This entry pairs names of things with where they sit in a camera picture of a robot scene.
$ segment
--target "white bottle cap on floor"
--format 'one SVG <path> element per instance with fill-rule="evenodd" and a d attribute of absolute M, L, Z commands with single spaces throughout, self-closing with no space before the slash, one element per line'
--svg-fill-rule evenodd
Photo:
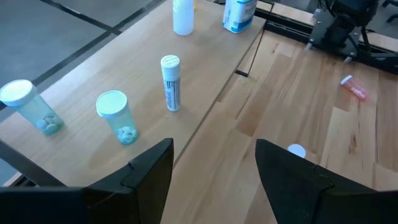
<path fill-rule="evenodd" d="M 301 158 L 305 157 L 305 149 L 299 144 L 291 144 L 288 146 L 287 150 L 296 156 L 300 156 Z"/>
<path fill-rule="evenodd" d="M 0 101 L 7 106 L 20 106 L 37 95 L 36 86 L 28 80 L 14 80 L 0 89 Z"/>
<path fill-rule="evenodd" d="M 96 107 L 101 117 L 117 118 L 128 109 L 127 97 L 118 90 L 107 91 L 98 97 Z"/>
<path fill-rule="evenodd" d="M 348 80 L 350 80 L 350 78 L 352 78 L 353 76 L 352 75 L 347 75 L 347 77 L 345 77 L 341 82 L 340 82 L 340 84 L 342 84 L 342 85 L 344 85 L 344 83 L 346 83 Z"/>
<path fill-rule="evenodd" d="M 175 55 L 166 55 L 160 60 L 163 79 L 176 80 L 180 78 L 180 58 Z"/>

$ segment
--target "wooden tabletop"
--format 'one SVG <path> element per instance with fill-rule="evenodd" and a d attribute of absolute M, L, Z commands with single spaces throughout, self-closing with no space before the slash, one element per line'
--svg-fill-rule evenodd
<path fill-rule="evenodd" d="M 304 48 L 259 36 L 239 66 L 252 63 L 249 77 L 232 77 L 175 166 L 163 224 L 277 223 L 254 157 L 259 138 L 300 144 L 306 159 L 376 190 L 398 189 L 398 76 Z M 348 74 L 368 100 L 341 87 Z"/>
<path fill-rule="evenodd" d="M 223 7 L 197 1 L 195 31 L 172 30 L 168 0 L 123 32 L 42 93 L 65 122 L 44 136 L 19 114 L 0 124 L 0 138 L 66 185 L 84 186 L 114 172 L 163 138 L 174 138 L 175 158 L 193 137 L 222 88 L 264 26 L 255 17 L 250 28 L 233 34 L 222 26 Z M 167 110 L 160 59 L 181 59 L 182 108 Z M 101 93 L 121 90 L 140 132 L 122 146 L 96 114 Z"/>

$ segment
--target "tube label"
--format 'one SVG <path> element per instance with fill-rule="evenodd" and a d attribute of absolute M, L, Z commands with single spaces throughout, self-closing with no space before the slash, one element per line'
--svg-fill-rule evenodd
<path fill-rule="evenodd" d="M 256 11 L 257 0 L 227 0 L 223 26 L 234 33 L 249 27 Z"/>
<path fill-rule="evenodd" d="M 166 105 L 170 111 L 178 111 L 181 107 L 180 79 L 163 80 Z"/>

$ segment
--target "white bottle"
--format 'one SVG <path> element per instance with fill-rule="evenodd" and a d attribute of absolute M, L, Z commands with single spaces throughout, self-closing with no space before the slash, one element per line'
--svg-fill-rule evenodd
<path fill-rule="evenodd" d="M 173 0 L 173 30 L 178 35 L 193 32 L 193 0 Z"/>
<path fill-rule="evenodd" d="M 247 29 L 256 11 L 257 0 L 226 0 L 223 26 L 237 34 Z"/>
<path fill-rule="evenodd" d="M 160 65 L 167 109 L 178 111 L 181 107 L 180 59 L 175 55 L 167 55 L 160 60 Z"/>

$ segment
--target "black metal frame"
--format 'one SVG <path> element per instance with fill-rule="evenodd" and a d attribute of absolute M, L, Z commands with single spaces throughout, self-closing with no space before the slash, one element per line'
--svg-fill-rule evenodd
<path fill-rule="evenodd" d="M 257 139 L 261 184 L 279 224 L 398 223 L 398 191 L 377 192 Z"/>
<path fill-rule="evenodd" d="M 0 157 L 17 169 L 21 174 L 27 177 L 33 183 L 39 186 L 65 186 L 62 182 L 49 174 L 43 168 L 39 167 L 26 156 L 22 155 L 11 146 L 0 140 Z M 30 185 L 25 180 L 20 180 L 14 185 Z"/>
<path fill-rule="evenodd" d="M 88 187 L 0 188 L 2 223 L 160 223 L 172 179 L 164 139 Z"/>
<path fill-rule="evenodd" d="M 256 9 L 256 12 L 254 14 L 255 16 L 267 19 L 267 22 L 264 26 L 264 30 L 269 30 L 271 32 L 274 32 L 279 35 L 283 35 L 285 37 L 294 39 L 296 41 L 302 42 L 304 44 L 307 43 L 312 43 L 311 42 L 311 34 L 314 26 L 308 25 L 306 23 L 296 21 L 294 19 L 281 16 L 279 14 L 275 14 L 272 12 L 264 11 L 262 9 Z M 346 54 L 339 54 L 336 53 L 335 51 L 328 49 L 325 46 L 322 46 L 320 44 L 313 44 L 314 47 L 319 48 L 323 51 L 328 52 L 329 54 L 334 54 L 340 57 L 352 57 L 352 59 L 356 62 L 363 63 L 365 65 L 371 66 L 378 68 L 380 70 L 384 70 L 386 72 L 393 73 L 395 75 L 398 75 L 398 66 L 396 65 L 396 58 L 386 58 L 384 60 L 380 59 L 381 54 L 384 54 L 385 56 L 392 55 L 392 54 L 397 54 L 397 52 L 389 49 L 384 49 L 382 47 L 378 47 L 375 45 L 370 45 L 370 55 L 378 54 L 379 58 L 374 58 L 369 55 L 364 55 L 364 54 L 357 54 L 357 55 L 346 55 Z M 368 48 L 366 47 L 365 43 L 362 41 L 359 41 L 358 45 L 359 49 L 361 50 L 367 50 Z"/>

